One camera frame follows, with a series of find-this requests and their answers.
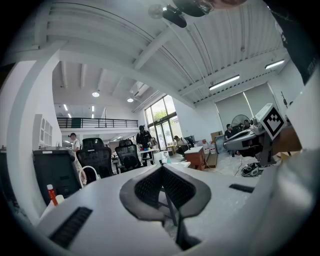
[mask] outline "red bottle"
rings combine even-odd
[[[58,205],[58,202],[57,202],[57,199],[56,199],[56,193],[54,191],[54,187],[49,184],[49,185],[46,185],[47,189],[48,189],[48,192],[49,192],[49,196],[53,202],[53,205],[56,206]]]

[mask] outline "cardboard box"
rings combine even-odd
[[[216,137],[217,137],[217,136],[220,136],[220,135],[223,135],[222,130],[211,133],[211,139],[212,139],[212,141],[213,141],[214,143],[216,143]]]

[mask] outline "electric fan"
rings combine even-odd
[[[243,131],[243,128],[245,126],[245,120],[249,121],[249,118],[244,114],[239,114],[232,120],[231,126],[233,134],[237,134]]]

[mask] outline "black railing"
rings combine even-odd
[[[138,120],[57,117],[60,128],[135,128]]]

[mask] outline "ceiling light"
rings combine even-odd
[[[282,64],[282,63],[284,63],[285,62],[285,60],[283,59],[283,60],[280,60],[280,61],[277,61],[277,62],[275,62],[275,63],[271,63],[271,64],[269,64],[269,65],[266,65],[265,66],[265,69],[267,70],[267,69],[270,69],[270,68],[272,68],[272,67],[274,67],[274,66],[278,66],[278,65],[280,65],[280,64]]]
[[[219,82],[219,83],[217,83],[217,84],[209,87],[209,90],[213,90],[214,88],[223,86],[223,85],[225,85],[225,84],[227,84],[227,83],[230,83],[230,82],[232,82],[232,81],[234,81],[234,80],[237,80],[237,79],[239,79],[239,78],[240,78],[240,75],[236,75],[236,76],[234,76],[234,77],[231,77],[231,78],[229,78],[229,79],[227,79],[227,80],[224,80],[224,81],[222,81],[222,82]]]
[[[99,97],[100,94],[99,94],[99,92],[95,91],[95,92],[92,93],[92,96],[93,96],[93,97]]]

